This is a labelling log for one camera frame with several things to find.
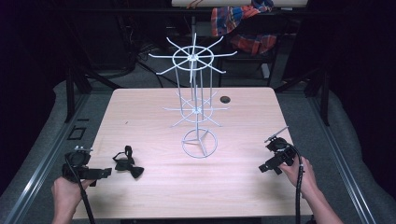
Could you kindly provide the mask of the black metal stand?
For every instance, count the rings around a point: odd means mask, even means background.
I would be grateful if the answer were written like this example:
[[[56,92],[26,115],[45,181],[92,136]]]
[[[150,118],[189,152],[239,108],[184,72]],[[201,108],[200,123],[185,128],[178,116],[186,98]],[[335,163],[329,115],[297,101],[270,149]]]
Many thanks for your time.
[[[308,80],[307,86],[304,89],[306,97],[314,97],[320,93],[319,115],[326,126],[329,126],[328,109],[330,98],[330,74],[323,68],[315,68],[311,71],[287,81],[285,84],[275,88],[275,92],[283,92],[298,83]]]
[[[69,68],[66,72],[66,102],[67,102],[67,115],[65,123],[69,122],[71,118],[74,117],[76,112],[75,106],[75,88],[82,94],[90,94],[92,91],[92,86],[88,81],[88,78],[93,78],[100,83],[108,86],[112,90],[120,89],[120,85],[108,80],[105,77],[100,76],[98,73],[94,72],[85,66],[77,66]]]

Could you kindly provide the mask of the black bow tie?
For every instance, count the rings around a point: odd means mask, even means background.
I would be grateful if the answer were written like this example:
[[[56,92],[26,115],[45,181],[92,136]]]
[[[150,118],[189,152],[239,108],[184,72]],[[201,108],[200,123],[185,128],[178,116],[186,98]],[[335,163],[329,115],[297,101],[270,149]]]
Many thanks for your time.
[[[112,160],[116,163],[117,171],[129,171],[133,178],[139,178],[145,171],[143,167],[135,165],[131,146],[126,146],[124,151],[116,154]]]

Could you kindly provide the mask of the plaid cloth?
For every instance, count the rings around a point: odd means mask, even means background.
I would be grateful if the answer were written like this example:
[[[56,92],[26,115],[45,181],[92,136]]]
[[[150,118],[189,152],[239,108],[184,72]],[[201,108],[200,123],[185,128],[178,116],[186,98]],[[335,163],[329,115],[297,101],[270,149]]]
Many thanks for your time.
[[[211,33],[213,36],[229,35],[242,21],[255,17],[259,13],[271,12],[272,0],[251,0],[248,6],[215,7],[211,13]],[[231,46],[252,56],[263,55],[276,45],[276,36],[259,34],[236,34],[230,39]]]

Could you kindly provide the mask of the aluminium floor rail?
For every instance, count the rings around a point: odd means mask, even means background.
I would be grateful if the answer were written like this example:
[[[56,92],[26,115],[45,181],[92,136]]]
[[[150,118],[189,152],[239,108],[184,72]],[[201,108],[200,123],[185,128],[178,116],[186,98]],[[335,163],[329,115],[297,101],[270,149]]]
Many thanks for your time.
[[[76,146],[91,147],[104,98],[81,95],[77,110],[65,119],[65,99],[55,101],[21,169],[0,196],[0,224],[49,224],[53,216],[50,188],[64,164],[64,154]]]
[[[366,202],[364,195],[358,185],[355,177],[353,176],[349,165],[344,157],[344,154],[339,147],[330,126],[327,126],[320,115],[320,106],[315,98],[308,97],[308,103],[310,104],[315,118],[320,126],[320,129],[324,132],[324,135],[330,145],[330,153],[332,160],[337,167],[338,174],[341,176],[346,191],[352,201],[355,210],[361,220],[362,224],[377,224],[371,209]]]

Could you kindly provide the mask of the black chair frame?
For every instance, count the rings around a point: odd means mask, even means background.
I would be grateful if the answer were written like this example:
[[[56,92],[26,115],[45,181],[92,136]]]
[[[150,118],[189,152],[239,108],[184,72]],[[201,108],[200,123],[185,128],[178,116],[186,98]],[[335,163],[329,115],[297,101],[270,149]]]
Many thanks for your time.
[[[219,50],[229,56],[218,59],[218,68],[227,69],[219,76],[219,86],[231,80],[241,85],[253,82],[269,86],[288,26],[289,21],[281,15],[259,13],[242,19],[231,31],[221,32]]]

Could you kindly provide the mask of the person's left hand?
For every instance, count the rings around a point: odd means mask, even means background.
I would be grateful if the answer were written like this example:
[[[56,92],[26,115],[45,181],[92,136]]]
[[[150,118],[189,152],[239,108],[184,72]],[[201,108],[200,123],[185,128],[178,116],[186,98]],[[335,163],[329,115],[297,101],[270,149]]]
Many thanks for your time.
[[[51,187],[55,214],[75,214],[82,199],[79,184],[64,177],[57,178]]]

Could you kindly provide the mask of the person's right hand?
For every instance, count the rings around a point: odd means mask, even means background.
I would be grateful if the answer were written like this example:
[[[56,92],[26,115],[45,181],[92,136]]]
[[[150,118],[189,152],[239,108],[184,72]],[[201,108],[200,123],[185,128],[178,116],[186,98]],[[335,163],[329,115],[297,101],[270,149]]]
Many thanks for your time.
[[[294,187],[297,186],[299,169],[303,169],[301,193],[306,200],[311,199],[318,190],[313,166],[305,157],[302,157],[302,163],[296,161],[292,166],[282,163],[278,166],[278,168],[286,174],[288,180]]]

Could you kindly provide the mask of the white wire display rack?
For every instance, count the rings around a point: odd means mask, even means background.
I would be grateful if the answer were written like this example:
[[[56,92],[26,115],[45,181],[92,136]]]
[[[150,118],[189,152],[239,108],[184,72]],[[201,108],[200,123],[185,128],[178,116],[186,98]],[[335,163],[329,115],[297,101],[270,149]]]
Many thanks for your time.
[[[181,139],[183,151],[192,158],[203,159],[211,156],[218,148],[218,138],[205,123],[210,122],[218,127],[220,124],[213,119],[216,111],[227,110],[227,107],[214,106],[217,91],[214,90],[214,73],[220,75],[225,71],[215,67],[217,58],[234,56],[233,53],[216,54],[212,48],[222,41],[222,37],[207,47],[197,44],[197,34],[191,38],[188,46],[181,47],[167,37],[167,41],[175,47],[172,55],[153,55],[151,58],[169,59],[169,68],[156,72],[162,76],[173,72],[177,80],[176,95],[178,107],[165,107],[167,111],[177,111],[180,120],[173,124],[176,127],[182,122],[190,123],[193,128],[187,131]]]

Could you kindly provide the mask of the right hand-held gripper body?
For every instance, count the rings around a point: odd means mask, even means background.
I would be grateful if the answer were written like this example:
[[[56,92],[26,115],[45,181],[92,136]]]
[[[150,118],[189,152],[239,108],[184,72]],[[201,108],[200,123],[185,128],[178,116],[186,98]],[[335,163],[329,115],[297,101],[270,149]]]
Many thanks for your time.
[[[287,129],[288,127],[285,127],[265,140],[265,143],[267,143],[266,147],[274,153],[273,158],[276,159],[277,166],[282,163],[292,166],[294,163],[296,150],[284,138],[278,137],[280,133],[286,131]]]

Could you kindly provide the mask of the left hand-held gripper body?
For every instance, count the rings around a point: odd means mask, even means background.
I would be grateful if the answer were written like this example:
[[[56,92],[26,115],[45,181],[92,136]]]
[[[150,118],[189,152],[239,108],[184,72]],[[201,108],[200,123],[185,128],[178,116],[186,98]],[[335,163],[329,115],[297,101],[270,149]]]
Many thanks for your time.
[[[87,166],[92,149],[76,146],[72,152],[64,155],[62,176],[73,183],[87,179],[91,169]]]

